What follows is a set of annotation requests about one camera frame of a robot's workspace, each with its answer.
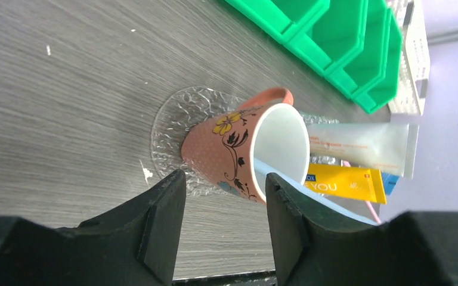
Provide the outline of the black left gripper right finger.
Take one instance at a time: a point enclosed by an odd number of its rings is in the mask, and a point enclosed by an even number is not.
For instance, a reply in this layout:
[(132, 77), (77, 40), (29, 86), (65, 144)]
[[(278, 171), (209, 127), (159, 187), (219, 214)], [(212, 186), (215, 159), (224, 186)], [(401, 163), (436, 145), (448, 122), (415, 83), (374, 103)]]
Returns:
[(458, 212), (373, 226), (266, 178), (278, 285), (458, 285)]

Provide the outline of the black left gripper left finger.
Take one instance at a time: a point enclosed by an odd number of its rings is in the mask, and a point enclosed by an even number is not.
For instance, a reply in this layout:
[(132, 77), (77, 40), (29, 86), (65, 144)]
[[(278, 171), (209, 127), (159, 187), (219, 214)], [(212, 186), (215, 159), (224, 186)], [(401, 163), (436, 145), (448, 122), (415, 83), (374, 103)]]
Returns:
[(175, 170), (75, 228), (0, 216), (0, 285), (171, 285), (185, 201)]

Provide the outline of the yellow toothpaste tube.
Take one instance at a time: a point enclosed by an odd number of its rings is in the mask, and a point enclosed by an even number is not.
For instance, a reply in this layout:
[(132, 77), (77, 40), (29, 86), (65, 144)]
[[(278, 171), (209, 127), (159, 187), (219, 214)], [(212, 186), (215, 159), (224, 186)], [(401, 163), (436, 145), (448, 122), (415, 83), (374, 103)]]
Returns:
[(381, 171), (311, 163), (304, 186), (320, 194), (386, 204)]

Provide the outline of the white toothpaste tube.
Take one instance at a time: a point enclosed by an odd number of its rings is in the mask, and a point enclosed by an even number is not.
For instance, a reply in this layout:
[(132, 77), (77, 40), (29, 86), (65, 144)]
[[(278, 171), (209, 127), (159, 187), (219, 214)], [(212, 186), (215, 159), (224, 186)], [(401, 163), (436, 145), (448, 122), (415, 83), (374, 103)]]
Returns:
[(414, 174), (419, 126), (412, 123), (338, 123), (307, 126), (310, 150), (404, 178)]

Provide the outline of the clear oval acrylic tray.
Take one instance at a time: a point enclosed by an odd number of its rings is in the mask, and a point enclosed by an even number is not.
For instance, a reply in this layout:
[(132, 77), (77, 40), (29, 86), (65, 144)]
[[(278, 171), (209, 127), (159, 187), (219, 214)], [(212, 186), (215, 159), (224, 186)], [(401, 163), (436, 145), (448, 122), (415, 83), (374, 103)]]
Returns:
[(172, 94), (156, 114), (151, 130), (151, 159), (163, 179), (176, 169), (185, 172), (188, 196), (228, 195), (189, 168), (181, 158), (181, 146), (191, 128), (211, 117), (233, 111), (244, 103), (239, 96), (203, 86)]

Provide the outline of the brown steel cup with handle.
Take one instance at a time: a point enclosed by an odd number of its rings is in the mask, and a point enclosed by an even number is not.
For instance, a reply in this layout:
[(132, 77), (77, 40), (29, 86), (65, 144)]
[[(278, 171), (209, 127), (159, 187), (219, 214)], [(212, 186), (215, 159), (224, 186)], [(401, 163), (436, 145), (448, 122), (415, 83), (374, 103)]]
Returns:
[(199, 123), (182, 144), (182, 159), (224, 191), (265, 204), (267, 173), (300, 185), (307, 177), (310, 140), (293, 102), (288, 89), (270, 88)]

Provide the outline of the blue toothpaste tube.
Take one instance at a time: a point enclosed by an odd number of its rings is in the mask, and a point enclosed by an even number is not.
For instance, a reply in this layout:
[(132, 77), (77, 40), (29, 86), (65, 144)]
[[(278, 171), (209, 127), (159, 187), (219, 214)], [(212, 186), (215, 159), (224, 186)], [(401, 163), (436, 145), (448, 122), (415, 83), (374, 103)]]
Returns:
[(391, 195), (400, 176), (392, 175), (389, 173), (382, 172), (382, 182), (383, 182), (383, 188), (385, 191), (386, 195)]

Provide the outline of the clear acrylic toothbrush holder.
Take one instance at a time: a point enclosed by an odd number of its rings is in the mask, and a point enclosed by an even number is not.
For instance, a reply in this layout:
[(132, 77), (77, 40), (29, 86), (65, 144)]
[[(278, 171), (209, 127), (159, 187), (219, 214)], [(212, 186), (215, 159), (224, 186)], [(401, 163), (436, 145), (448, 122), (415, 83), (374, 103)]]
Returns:
[[(337, 124), (339, 123), (339, 120), (337, 119), (331, 119), (328, 117), (308, 114), (303, 111), (300, 111), (299, 114), (302, 116), (307, 126), (313, 125), (313, 124)], [(329, 156), (321, 156), (316, 153), (311, 153), (310, 162), (315, 163), (315, 164), (326, 164), (326, 165), (332, 165), (332, 166), (341, 166), (342, 165), (341, 160), (338, 158), (329, 157)]]

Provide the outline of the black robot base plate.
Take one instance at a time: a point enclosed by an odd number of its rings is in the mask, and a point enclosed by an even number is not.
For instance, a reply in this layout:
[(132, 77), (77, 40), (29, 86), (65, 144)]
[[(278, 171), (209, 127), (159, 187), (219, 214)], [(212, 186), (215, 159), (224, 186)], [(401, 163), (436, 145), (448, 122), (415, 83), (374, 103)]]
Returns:
[(235, 273), (228, 275), (202, 276), (197, 278), (176, 279), (173, 286), (235, 286), (235, 285), (277, 285), (275, 270)]

